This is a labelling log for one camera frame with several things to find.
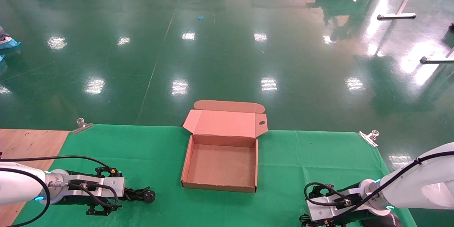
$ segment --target box lid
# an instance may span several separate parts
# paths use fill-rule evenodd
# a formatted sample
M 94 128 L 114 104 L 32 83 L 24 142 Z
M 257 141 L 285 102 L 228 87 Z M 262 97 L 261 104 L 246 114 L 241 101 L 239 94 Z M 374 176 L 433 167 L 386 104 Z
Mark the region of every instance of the box lid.
M 194 135 L 256 138 L 268 131 L 261 104 L 199 100 L 183 124 Z

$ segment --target stand base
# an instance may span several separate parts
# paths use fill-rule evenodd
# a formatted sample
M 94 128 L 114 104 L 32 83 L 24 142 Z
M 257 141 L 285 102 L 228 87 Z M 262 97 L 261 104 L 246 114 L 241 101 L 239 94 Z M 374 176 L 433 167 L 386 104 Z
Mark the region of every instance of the stand base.
M 454 62 L 454 57 L 422 57 L 420 60 L 423 64 L 430 63 L 430 62 Z
M 401 14 L 385 14 L 378 15 L 378 20 L 391 20 L 393 18 L 416 18 L 415 13 L 401 13 Z

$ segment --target cardboard box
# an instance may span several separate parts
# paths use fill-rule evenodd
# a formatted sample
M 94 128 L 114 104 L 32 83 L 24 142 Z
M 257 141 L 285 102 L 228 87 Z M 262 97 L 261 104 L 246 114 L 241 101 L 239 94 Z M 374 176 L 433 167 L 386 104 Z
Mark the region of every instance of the cardboard box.
M 181 176 L 184 188 L 255 193 L 258 140 L 268 131 L 256 103 L 200 100 L 183 124 L 192 135 Z

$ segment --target glossy green floor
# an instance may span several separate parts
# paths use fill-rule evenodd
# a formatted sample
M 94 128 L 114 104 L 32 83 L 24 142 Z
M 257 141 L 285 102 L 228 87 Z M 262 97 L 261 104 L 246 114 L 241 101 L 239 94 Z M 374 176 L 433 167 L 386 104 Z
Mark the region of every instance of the glossy green floor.
M 454 135 L 454 64 L 419 64 L 454 46 L 454 0 L 376 20 L 401 1 L 0 0 L 22 42 L 2 52 L 0 127 L 178 126 L 199 99 L 254 101 L 270 129 L 379 130 L 392 170 Z

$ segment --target cable connector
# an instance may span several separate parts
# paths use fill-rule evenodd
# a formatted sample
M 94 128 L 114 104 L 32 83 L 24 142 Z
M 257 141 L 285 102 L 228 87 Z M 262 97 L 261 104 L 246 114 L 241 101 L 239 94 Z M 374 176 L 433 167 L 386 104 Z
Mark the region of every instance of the cable connector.
M 129 187 L 125 187 L 123 191 L 123 197 L 120 200 L 128 201 L 144 201 L 146 203 L 152 203 L 156 199 L 156 193 L 150 190 L 150 187 L 147 186 L 143 189 L 132 190 Z
M 416 159 L 415 159 L 415 163 L 417 163 L 417 164 L 419 164 L 419 165 L 422 165 L 422 164 L 423 164 L 420 158 L 416 158 Z
M 114 167 L 97 167 L 94 170 L 97 177 L 104 177 L 103 172 L 109 173 L 108 177 L 123 177 L 123 174 Z
M 351 200 L 345 199 L 342 201 L 345 206 L 351 206 Z
M 334 189 L 334 185 L 332 183 L 329 183 L 329 184 L 322 184 L 322 185 L 314 186 L 312 189 L 312 192 L 309 193 L 309 198 L 313 199 L 313 198 L 318 198 L 318 197 L 324 196 L 321 193 L 321 190 L 328 189 L 328 188 Z

